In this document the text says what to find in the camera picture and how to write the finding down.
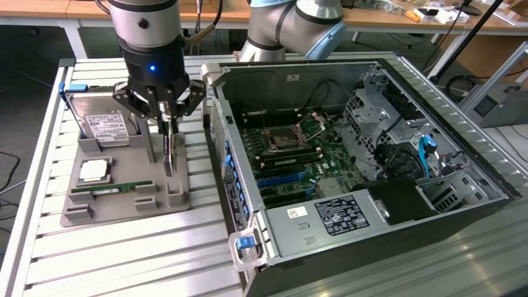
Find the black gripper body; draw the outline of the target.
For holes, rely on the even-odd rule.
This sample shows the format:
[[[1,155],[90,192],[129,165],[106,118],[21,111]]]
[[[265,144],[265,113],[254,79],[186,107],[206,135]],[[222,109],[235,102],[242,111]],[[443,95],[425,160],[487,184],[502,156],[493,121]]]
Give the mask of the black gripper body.
[[[131,46],[118,38],[129,86],[137,93],[146,93],[146,88],[182,93],[189,86],[182,55],[182,37],[177,36],[166,45],[141,48]]]

